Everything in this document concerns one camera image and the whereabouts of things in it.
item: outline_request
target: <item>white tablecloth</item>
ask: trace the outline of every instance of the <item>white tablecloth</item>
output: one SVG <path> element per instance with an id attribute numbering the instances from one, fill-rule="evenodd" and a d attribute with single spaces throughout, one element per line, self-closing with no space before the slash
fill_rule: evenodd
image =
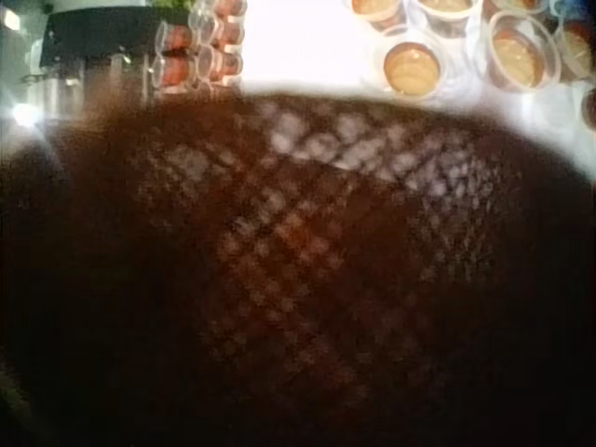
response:
<path id="1" fill-rule="evenodd" d="M 426 28 L 415 0 L 405 0 L 408 22 Z M 468 39 L 439 40 L 451 56 L 439 97 L 427 104 L 455 113 L 485 114 L 544 143 L 596 179 L 596 133 L 581 119 L 589 85 L 557 85 L 538 94 L 506 93 L 475 73 L 472 53 L 478 17 Z M 342 0 L 250 0 L 245 19 L 243 88 L 247 92 L 292 91 L 364 96 L 392 101 L 370 82 L 370 51 L 376 32 L 359 22 Z"/>

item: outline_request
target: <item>brown mesh fabric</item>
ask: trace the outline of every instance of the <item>brown mesh fabric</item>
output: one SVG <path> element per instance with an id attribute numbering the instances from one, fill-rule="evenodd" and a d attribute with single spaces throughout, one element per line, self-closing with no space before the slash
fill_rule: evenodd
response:
<path id="1" fill-rule="evenodd" d="M 547 151 L 290 96 L 45 151 L 3 170 L 6 356 L 63 444 L 587 445 L 590 190 Z"/>

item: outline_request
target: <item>green plant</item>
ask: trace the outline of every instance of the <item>green plant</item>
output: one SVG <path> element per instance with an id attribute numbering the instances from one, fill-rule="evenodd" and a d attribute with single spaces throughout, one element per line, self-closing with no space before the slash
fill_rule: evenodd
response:
<path id="1" fill-rule="evenodd" d="M 189 9 L 193 5 L 192 0 L 154 0 L 154 7 L 178 7 L 182 9 Z"/>

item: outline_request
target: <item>clear plastic cup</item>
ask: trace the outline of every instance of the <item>clear plastic cup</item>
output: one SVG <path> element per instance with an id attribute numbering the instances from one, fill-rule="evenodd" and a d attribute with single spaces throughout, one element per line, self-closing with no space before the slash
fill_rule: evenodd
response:
<path id="1" fill-rule="evenodd" d="M 482 3 L 482 21 L 485 24 L 494 14 L 501 11 L 512 11 L 543 20 L 547 16 L 549 0 L 484 0 Z"/>
<path id="2" fill-rule="evenodd" d="M 570 82 L 593 75 L 594 32 L 587 21 L 567 19 L 563 13 L 554 39 L 561 52 L 562 80 Z"/>
<path id="3" fill-rule="evenodd" d="M 201 47 L 195 57 L 196 76 L 205 81 L 221 81 L 226 76 L 242 72 L 242 57 L 235 53 L 224 53 L 213 47 Z"/>
<path id="4" fill-rule="evenodd" d="M 487 74 L 504 90 L 535 92 L 559 82 L 561 57 L 539 21 L 513 11 L 495 14 L 486 35 Z"/>
<path id="5" fill-rule="evenodd" d="M 187 49 L 194 44 L 193 32 L 182 25 L 171 25 L 161 21 L 156 32 L 156 54 L 176 49 Z"/>
<path id="6" fill-rule="evenodd" d="M 220 17 L 239 17 L 246 13 L 247 6 L 247 0 L 197 0 L 192 10 L 206 11 Z"/>
<path id="7" fill-rule="evenodd" d="M 467 22 L 480 4 L 481 0 L 418 0 L 430 29 L 442 37 L 466 35 Z"/>
<path id="8" fill-rule="evenodd" d="M 395 27 L 405 21 L 401 0 L 342 0 L 344 6 L 362 21 L 378 31 Z"/>
<path id="9" fill-rule="evenodd" d="M 195 76 L 195 58 L 157 55 L 152 65 L 151 80 L 155 88 L 187 85 L 195 79 Z"/>
<path id="10" fill-rule="evenodd" d="M 230 96 L 237 96 L 239 94 L 239 89 L 236 84 L 224 85 L 201 80 L 197 80 L 189 86 L 188 91 L 196 98 L 205 100 L 219 100 L 229 98 Z"/>
<path id="11" fill-rule="evenodd" d="M 191 11 L 188 15 L 188 26 L 196 33 L 200 45 L 237 46 L 244 40 L 242 23 L 223 20 L 204 11 Z"/>
<path id="12" fill-rule="evenodd" d="M 447 74 L 447 53 L 432 35 L 407 25 L 385 30 L 372 52 L 382 89 L 407 102 L 431 98 Z"/>

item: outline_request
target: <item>stacked cups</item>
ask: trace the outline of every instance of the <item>stacked cups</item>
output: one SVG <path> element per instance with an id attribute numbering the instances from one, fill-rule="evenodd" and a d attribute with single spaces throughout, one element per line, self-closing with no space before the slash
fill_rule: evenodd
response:
<path id="1" fill-rule="evenodd" d="M 188 16 L 196 36 L 196 77 L 190 89 L 211 97 L 233 93 L 242 73 L 247 0 L 197 0 Z"/>
<path id="2" fill-rule="evenodd" d="M 153 86 L 215 97 L 234 92 L 242 72 L 247 0 L 197 0 L 188 26 L 162 21 L 156 33 Z"/>

